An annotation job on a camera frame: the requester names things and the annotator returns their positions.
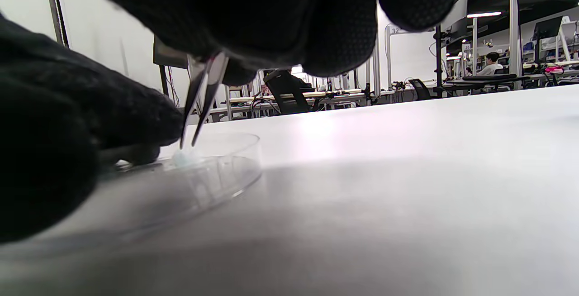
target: monitor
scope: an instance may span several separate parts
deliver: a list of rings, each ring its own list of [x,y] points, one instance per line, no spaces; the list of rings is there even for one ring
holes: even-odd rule
[[[467,5],[469,0],[458,0],[452,7],[451,12],[446,16],[446,18],[440,23],[440,28],[445,30],[451,27],[458,20],[467,17]]]
[[[535,25],[533,40],[538,41],[540,39],[556,37],[559,34],[562,20],[563,16],[557,16],[549,20],[537,22]]]
[[[448,28],[442,28],[442,46],[463,40],[469,36],[469,19],[462,18]]]
[[[561,22],[563,16],[556,16],[549,20],[544,20],[537,22],[535,25],[535,31],[533,34],[533,40],[535,43],[535,63],[542,64],[546,63],[546,56],[541,59],[541,39],[553,38],[559,34],[559,29],[561,28]]]

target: office chair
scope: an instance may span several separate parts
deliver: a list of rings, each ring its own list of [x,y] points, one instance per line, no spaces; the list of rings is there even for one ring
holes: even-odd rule
[[[508,67],[503,67],[502,69],[494,70],[495,75],[508,75],[508,73],[509,73]]]
[[[414,90],[416,91],[416,100],[431,100],[438,99],[438,96],[432,96],[426,88],[426,84],[420,79],[409,79],[408,82],[412,84]]]
[[[302,88],[300,80],[292,80],[293,76],[286,71],[273,71],[263,81],[275,98],[282,115],[308,113],[312,111],[304,97],[304,92],[311,88]],[[282,98],[283,94],[291,94],[293,98]]]

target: tweezers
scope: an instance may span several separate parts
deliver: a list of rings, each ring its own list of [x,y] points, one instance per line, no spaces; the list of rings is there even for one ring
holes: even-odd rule
[[[201,127],[207,120],[219,85],[223,81],[223,76],[225,76],[229,58],[224,53],[218,53],[215,57],[209,59],[207,63],[202,63],[187,55],[187,61],[190,84],[187,98],[185,99],[185,115],[179,143],[180,149],[183,149],[187,121],[193,112],[193,106],[196,106],[197,114],[199,114],[199,124],[197,124],[193,141],[191,141],[191,146],[195,146]]]

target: person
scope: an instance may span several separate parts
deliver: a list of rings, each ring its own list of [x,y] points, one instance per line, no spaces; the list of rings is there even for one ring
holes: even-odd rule
[[[490,52],[486,54],[486,67],[482,71],[478,72],[480,76],[494,75],[494,71],[502,69],[503,66],[497,63],[498,53]]]

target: white shirt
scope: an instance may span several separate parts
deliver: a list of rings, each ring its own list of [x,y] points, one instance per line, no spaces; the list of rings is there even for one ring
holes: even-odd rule
[[[494,63],[491,65],[487,65],[482,71],[478,72],[477,75],[494,75],[494,71],[502,69],[503,66],[499,63]]]

